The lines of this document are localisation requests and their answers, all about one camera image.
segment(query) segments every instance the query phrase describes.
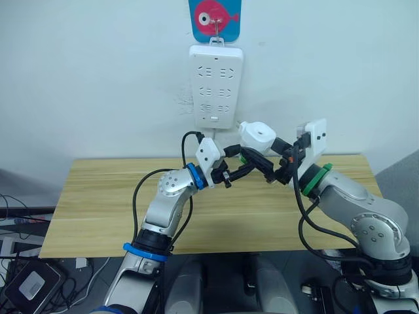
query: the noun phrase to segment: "green ring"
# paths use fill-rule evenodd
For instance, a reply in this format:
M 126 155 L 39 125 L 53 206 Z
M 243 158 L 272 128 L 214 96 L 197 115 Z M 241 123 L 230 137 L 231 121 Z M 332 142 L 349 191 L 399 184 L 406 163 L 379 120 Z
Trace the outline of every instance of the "green ring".
M 323 168 L 320 169 L 319 172 L 313 177 L 313 179 L 306 185 L 304 190 L 302 191 L 302 195 L 308 196 L 309 193 L 313 190 L 313 188 L 320 182 L 320 180 L 325 176 L 326 173 L 328 173 L 330 170 L 332 170 L 333 165 L 332 164 L 325 164 Z

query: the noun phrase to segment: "white power strip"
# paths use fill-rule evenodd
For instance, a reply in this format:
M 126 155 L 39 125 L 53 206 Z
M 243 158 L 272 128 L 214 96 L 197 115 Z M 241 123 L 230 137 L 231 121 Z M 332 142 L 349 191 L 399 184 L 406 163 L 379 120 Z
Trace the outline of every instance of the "white power strip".
M 189 58 L 196 126 L 231 128 L 242 77 L 243 51 L 194 45 L 189 49 Z

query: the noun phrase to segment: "pink fish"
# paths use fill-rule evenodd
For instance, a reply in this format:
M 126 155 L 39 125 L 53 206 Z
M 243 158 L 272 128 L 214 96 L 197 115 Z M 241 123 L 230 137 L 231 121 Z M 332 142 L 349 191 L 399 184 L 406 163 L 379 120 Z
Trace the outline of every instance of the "pink fish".
M 194 19 L 201 33 L 212 36 L 216 35 L 215 21 L 218 21 L 220 33 L 231 20 L 238 22 L 239 16 L 238 13 L 230 16 L 225 7 L 216 0 L 203 0 L 196 6 Z

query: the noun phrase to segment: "floor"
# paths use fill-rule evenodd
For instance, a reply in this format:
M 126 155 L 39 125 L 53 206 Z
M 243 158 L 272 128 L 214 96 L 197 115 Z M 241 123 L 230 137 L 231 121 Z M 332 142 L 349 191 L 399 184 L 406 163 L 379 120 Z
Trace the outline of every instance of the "floor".
M 419 151 L 401 160 L 394 166 L 384 170 L 376 176 L 378 185 L 384 197 L 400 203 L 407 211 L 410 221 L 418 221 L 418 191 L 419 191 Z M 38 235 L 46 231 L 42 228 L 28 226 L 30 233 Z M 412 239 L 412 252 L 418 255 L 419 231 L 414 228 L 408 230 Z M 313 307 L 312 301 L 301 292 L 301 283 L 316 278 L 322 285 L 331 286 L 333 279 L 338 275 L 328 263 L 312 256 L 306 251 L 283 251 L 261 253 L 269 258 L 282 273 L 289 285 L 291 293 L 299 308 L 300 314 L 319 313 Z M 199 254 L 172 256 L 167 264 L 166 288 L 170 289 L 171 282 L 182 265 L 193 258 L 198 258 L 207 267 L 208 284 L 204 291 L 205 314 L 223 313 L 229 311 L 254 311 L 257 309 L 254 297 L 245 295 L 243 290 L 240 265 L 242 254 Z M 105 258 L 93 259 L 95 269 L 98 269 Z M 67 311 L 67 314 L 89 313 L 92 309 L 100 306 L 103 298 L 115 276 L 122 258 L 111 258 L 108 265 L 98 276 L 89 297 L 81 305 Z M 77 280 L 77 287 L 81 287 L 90 276 L 90 269 L 75 270 L 74 259 L 62 259 L 58 263 L 69 271 L 69 275 Z M 354 293 L 345 285 L 338 289 L 338 296 L 347 307 L 356 303 Z

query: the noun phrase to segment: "table surface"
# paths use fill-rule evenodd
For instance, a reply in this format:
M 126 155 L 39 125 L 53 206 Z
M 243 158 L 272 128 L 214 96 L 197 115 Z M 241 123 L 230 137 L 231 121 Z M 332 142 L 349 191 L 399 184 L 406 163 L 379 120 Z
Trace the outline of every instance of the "table surface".
M 227 160 L 236 169 L 236 158 Z M 333 169 L 381 195 L 365 157 L 322 156 L 318 164 L 331 162 Z M 40 257 L 123 256 L 122 244 L 133 232 L 132 194 L 148 172 L 162 167 L 179 168 L 180 159 L 76 160 L 69 172 L 58 206 L 45 237 Z M 137 199 L 141 225 L 148 204 L 156 194 L 157 180 L 151 177 Z M 194 196 L 194 213 L 176 243 L 174 253 L 216 253 L 301 250 L 297 231 L 300 212 L 292 189 L 278 182 L 267 184 L 253 171 L 226 189 L 223 184 Z M 305 206 L 310 202 L 304 200 Z M 189 205 L 183 210 L 187 216 Z M 319 209 L 312 219 L 326 228 L 350 235 L 343 225 Z M 347 242 L 305 228 L 317 249 L 350 247 Z

